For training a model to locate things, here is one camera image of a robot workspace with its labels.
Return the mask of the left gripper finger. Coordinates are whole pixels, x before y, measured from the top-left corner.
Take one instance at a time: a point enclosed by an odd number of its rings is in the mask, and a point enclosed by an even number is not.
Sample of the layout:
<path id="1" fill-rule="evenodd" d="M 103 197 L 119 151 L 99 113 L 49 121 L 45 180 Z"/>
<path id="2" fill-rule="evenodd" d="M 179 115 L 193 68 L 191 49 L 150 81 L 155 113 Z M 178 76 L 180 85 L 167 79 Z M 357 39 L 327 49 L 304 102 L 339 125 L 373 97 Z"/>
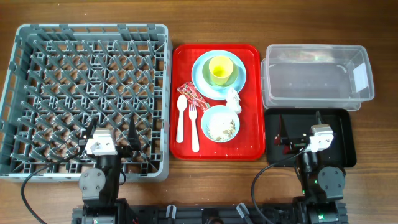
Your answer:
<path id="1" fill-rule="evenodd" d="M 98 119 L 94 118 L 91 123 L 88 125 L 88 127 L 85 129 L 84 131 L 84 138 L 85 139 L 89 139 L 93 137 L 93 134 L 95 132 L 95 129 L 97 127 L 98 124 Z"/>
<path id="2" fill-rule="evenodd" d="M 134 117 L 133 116 L 131 116 L 131 121 L 129 123 L 127 140 L 129 142 L 130 147 L 133 150 L 140 150 L 141 149 L 141 142 L 139 140 L 139 137 L 138 137 L 138 134 L 137 134 L 137 131 L 136 131 L 136 126 L 135 126 L 135 121 L 134 121 Z"/>

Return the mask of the light blue bowl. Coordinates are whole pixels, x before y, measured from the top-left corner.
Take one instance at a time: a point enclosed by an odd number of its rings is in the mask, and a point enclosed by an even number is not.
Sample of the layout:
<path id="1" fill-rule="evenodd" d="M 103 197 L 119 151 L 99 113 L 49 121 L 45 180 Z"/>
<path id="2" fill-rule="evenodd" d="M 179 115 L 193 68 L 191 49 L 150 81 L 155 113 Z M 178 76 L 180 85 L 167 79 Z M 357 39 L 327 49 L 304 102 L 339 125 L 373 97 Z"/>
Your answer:
<path id="1" fill-rule="evenodd" d="M 216 105 L 201 117 L 203 134 L 216 143 L 225 143 L 235 138 L 240 129 L 238 115 L 225 105 Z"/>

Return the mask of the white plastic spoon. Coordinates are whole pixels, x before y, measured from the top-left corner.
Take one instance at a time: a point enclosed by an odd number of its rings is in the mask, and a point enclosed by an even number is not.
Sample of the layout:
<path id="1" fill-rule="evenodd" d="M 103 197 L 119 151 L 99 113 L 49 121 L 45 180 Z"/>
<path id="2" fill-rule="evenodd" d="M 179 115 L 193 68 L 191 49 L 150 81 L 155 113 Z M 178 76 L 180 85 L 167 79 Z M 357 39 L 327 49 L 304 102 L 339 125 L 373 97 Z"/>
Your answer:
<path id="1" fill-rule="evenodd" d="M 178 109 L 178 124 L 177 124 L 177 135 L 176 142 L 182 143 L 184 138 L 184 130 L 183 130 L 183 114 L 187 107 L 187 98 L 185 95 L 180 95 L 177 100 L 177 109 Z"/>

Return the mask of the white plastic fork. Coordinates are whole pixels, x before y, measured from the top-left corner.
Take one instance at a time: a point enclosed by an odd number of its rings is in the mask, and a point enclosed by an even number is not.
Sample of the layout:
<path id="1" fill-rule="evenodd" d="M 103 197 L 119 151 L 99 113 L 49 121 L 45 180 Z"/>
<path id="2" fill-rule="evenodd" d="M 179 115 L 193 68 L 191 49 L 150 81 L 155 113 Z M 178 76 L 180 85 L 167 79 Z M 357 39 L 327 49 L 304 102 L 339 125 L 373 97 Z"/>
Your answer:
<path id="1" fill-rule="evenodd" d="M 192 127 L 192 151 L 193 152 L 198 152 L 200 150 L 200 145 L 198 142 L 198 133 L 197 133 L 197 110 L 196 106 L 192 103 L 189 105 L 189 112 L 188 112 L 190 121 L 191 121 L 191 127 Z"/>

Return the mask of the red strawberry snack wrapper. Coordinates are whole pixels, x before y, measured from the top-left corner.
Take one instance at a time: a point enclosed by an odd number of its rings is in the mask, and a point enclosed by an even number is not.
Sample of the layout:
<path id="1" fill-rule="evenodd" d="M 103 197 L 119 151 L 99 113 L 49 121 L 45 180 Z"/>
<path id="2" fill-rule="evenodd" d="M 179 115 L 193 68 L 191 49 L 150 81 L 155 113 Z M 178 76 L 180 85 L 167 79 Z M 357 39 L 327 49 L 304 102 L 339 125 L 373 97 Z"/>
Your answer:
<path id="1" fill-rule="evenodd" d="M 177 88 L 177 91 L 185 95 L 187 101 L 189 103 L 194 104 L 195 106 L 199 107 L 203 112 L 208 110 L 211 106 L 210 104 L 202 97 L 199 91 L 195 88 L 192 82 L 186 82 L 180 87 Z"/>

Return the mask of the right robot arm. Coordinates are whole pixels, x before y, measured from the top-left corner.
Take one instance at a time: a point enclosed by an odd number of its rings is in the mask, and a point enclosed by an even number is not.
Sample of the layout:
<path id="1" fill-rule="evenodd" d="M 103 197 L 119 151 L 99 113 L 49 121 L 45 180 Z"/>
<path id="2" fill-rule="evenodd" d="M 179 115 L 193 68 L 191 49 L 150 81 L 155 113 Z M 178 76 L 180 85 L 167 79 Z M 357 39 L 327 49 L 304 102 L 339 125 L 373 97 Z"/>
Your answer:
<path id="1" fill-rule="evenodd" d="M 297 223 L 348 223 L 345 205 L 339 203 L 345 187 L 345 170 L 327 166 L 320 153 L 330 148 L 335 134 L 316 112 L 318 123 L 300 137 L 289 136 L 283 116 L 279 116 L 279 133 L 274 144 L 283 145 L 285 155 L 295 156 L 295 173 L 303 196 L 293 199 Z"/>

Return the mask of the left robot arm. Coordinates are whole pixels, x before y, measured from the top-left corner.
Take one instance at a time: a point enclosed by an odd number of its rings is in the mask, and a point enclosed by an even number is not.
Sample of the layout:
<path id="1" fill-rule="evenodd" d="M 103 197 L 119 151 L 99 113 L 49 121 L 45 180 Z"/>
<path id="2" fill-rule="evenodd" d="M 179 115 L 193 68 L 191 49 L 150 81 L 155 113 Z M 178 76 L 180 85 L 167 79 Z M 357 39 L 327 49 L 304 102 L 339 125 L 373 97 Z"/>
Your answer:
<path id="1" fill-rule="evenodd" d="M 73 209 L 72 223 L 139 223 L 125 198 L 119 199 L 120 177 L 127 181 L 121 160 L 141 149 L 134 120 L 127 131 L 127 146 L 117 146 L 111 129 L 97 127 L 94 119 L 79 138 L 81 152 L 96 157 L 96 167 L 82 173 L 78 181 L 82 208 Z"/>

